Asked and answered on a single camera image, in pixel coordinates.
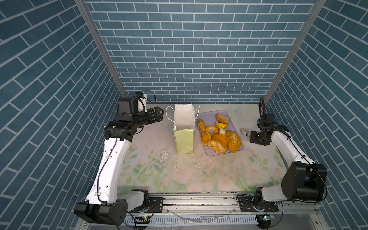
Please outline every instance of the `bread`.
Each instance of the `bread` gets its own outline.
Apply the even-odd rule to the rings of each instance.
[[[226,135],[226,129],[219,128],[219,134]]]
[[[222,134],[212,135],[211,140],[208,142],[208,147],[216,153],[226,153],[226,147],[229,144],[229,139]]]
[[[198,119],[198,129],[201,130],[202,132],[206,131],[206,126],[205,126],[205,122],[202,119]]]
[[[227,122],[230,120],[228,116],[222,115],[222,114],[216,114],[216,120],[218,120],[220,123],[227,124]]]
[[[208,142],[211,140],[211,135],[209,132],[203,132],[202,133],[202,143],[204,145],[208,145]]]
[[[229,150],[232,153],[236,153],[240,149],[241,140],[239,135],[236,132],[231,130],[227,131],[226,133],[227,138],[229,139]]]
[[[216,123],[215,123],[215,126],[216,126],[217,128],[227,128],[227,124],[223,124],[223,123],[219,123],[219,122],[216,122]]]
[[[219,133],[219,129],[216,126],[209,125],[206,127],[206,132],[208,132],[212,136],[214,133]]]

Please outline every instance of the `pastry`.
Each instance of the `pastry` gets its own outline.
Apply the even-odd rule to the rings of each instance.
[[[226,135],[226,129],[219,128],[219,134]]]
[[[216,114],[216,120],[218,120],[220,123],[227,124],[227,122],[230,120],[228,116],[222,115],[222,114]]]
[[[227,128],[227,124],[223,124],[223,123],[219,123],[219,122],[216,122],[216,123],[215,123],[215,126],[216,126],[217,128]]]
[[[214,125],[209,125],[206,127],[206,132],[209,132],[209,134],[212,136],[214,133],[219,133],[219,129]]]
[[[229,139],[222,134],[213,134],[208,142],[208,147],[216,153],[226,153],[226,147],[229,144]]]
[[[198,119],[198,129],[201,130],[202,132],[206,131],[206,126],[205,126],[205,122],[202,119]]]
[[[208,142],[211,140],[211,135],[209,132],[203,132],[202,133],[202,143],[204,145],[208,145]]]
[[[226,133],[227,138],[229,139],[229,150],[232,153],[236,153],[240,149],[241,141],[240,137],[236,132],[231,130],[227,131]]]

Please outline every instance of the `purple tray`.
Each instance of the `purple tray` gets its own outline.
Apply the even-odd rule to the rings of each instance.
[[[205,113],[199,113],[198,114],[198,118],[197,118],[197,123],[198,123],[198,119],[202,119],[205,123],[205,126],[208,126],[208,125],[215,125],[216,122],[218,122],[216,120],[216,114],[222,114],[222,115],[225,115],[225,116],[229,116],[226,112],[226,110],[217,110],[217,111],[211,111],[211,112],[205,112]],[[233,126],[233,123],[231,122],[231,120],[229,120],[227,122],[227,128],[226,128],[226,131],[234,131],[236,132],[236,129],[234,128]],[[205,147],[205,152],[208,156],[217,156],[217,155],[221,155],[221,154],[226,154],[226,153],[231,153],[231,151],[227,149],[226,153],[216,153],[215,151],[211,150],[207,145],[203,145]]]

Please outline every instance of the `blue brick wall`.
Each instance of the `blue brick wall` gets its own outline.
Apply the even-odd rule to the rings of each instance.
[[[73,0],[0,1],[0,229],[70,229],[119,93]]]
[[[87,0],[132,93],[161,103],[257,103],[315,0]]]
[[[367,229],[368,1],[327,0],[268,109],[328,168],[330,229]]]

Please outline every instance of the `floral tabletop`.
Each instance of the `floral tabletop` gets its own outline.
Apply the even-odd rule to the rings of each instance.
[[[168,105],[155,106],[165,109]],[[252,144],[239,130],[256,129],[258,105],[201,105],[200,112],[220,109],[227,110],[243,150],[207,156],[196,128],[194,153],[178,155],[174,125],[164,115],[161,122],[147,125],[142,133],[134,135],[122,165],[118,194],[138,188],[150,193],[240,192],[280,184],[286,168],[276,146]]]

